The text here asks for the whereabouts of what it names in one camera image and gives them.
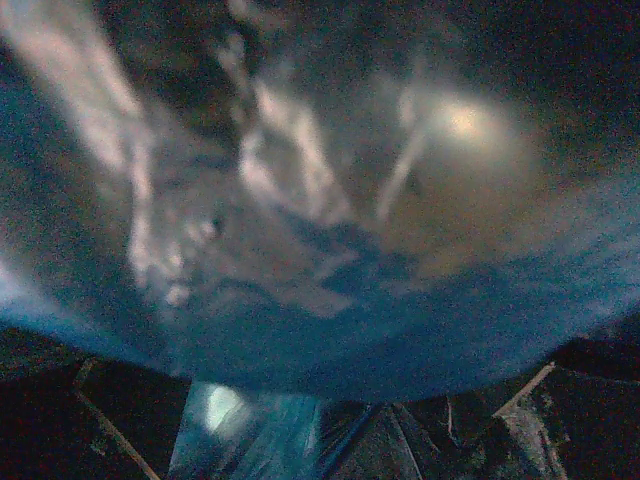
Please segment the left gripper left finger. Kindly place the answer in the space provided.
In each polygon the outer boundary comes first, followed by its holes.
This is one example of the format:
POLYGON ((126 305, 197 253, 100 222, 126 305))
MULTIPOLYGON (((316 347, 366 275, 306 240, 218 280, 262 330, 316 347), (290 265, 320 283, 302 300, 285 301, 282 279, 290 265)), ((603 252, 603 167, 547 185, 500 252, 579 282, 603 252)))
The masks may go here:
POLYGON ((1 330, 4 479, 165 479, 187 382, 1 330))

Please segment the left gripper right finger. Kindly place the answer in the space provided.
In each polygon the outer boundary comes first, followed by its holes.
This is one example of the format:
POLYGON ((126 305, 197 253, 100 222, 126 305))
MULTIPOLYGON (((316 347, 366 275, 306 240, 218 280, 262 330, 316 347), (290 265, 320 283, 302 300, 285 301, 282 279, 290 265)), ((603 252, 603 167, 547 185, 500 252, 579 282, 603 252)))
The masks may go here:
POLYGON ((334 404, 321 425, 323 479, 635 479, 639 323, 616 322, 483 389, 334 404))

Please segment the detached blue trash bag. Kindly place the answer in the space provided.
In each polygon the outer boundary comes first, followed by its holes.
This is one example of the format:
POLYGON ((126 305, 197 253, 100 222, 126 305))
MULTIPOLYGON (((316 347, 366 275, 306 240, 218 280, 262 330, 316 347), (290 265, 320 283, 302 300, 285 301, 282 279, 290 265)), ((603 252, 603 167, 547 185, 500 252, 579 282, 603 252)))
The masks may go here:
POLYGON ((323 408, 639 359, 635 1, 5 1, 1 327, 202 384, 179 477, 323 408))

